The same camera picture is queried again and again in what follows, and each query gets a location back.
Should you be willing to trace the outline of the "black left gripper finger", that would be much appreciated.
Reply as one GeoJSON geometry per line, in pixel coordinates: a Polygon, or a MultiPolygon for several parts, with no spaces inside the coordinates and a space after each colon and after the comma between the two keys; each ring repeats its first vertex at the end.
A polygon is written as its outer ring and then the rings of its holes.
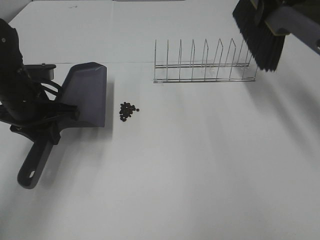
{"type": "Polygon", "coordinates": [[[48,137],[53,145],[57,145],[61,139],[60,130],[56,123],[52,123],[48,128],[48,137]]]}
{"type": "Polygon", "coordinates": [[[71,119],[77,121],[80,111],[76,105],[50,105],[48,108],[47,122],[71,119]]]}

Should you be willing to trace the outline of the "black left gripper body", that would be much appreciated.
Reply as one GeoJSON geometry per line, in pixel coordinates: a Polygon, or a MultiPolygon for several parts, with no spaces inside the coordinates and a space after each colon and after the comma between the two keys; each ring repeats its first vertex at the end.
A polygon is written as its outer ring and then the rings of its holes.
{"type": "Polygon", "coordinates": [[[0,74],[0,120],[20,128],[31,139],[45,135],[57,121],[47,122],[50,105],[60,105],[50,100],[47,92],[60,95],[60,85],[44,78],[32,79],[25,72],[0,74]]]}

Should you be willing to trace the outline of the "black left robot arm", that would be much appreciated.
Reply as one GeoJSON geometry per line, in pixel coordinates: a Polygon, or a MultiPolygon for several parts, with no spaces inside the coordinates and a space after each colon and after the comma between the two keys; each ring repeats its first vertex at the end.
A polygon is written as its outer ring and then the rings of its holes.
{"type": "Polygon", "coordinates": [[[25,65],[18,32],[0,21],[0,120],[11,129],[36,141],[40,137],[53,145],[60,141],[59,122],[77,120],[76,105],[59,102],[64,90],[53,81],[56,65],[25,65]]]}

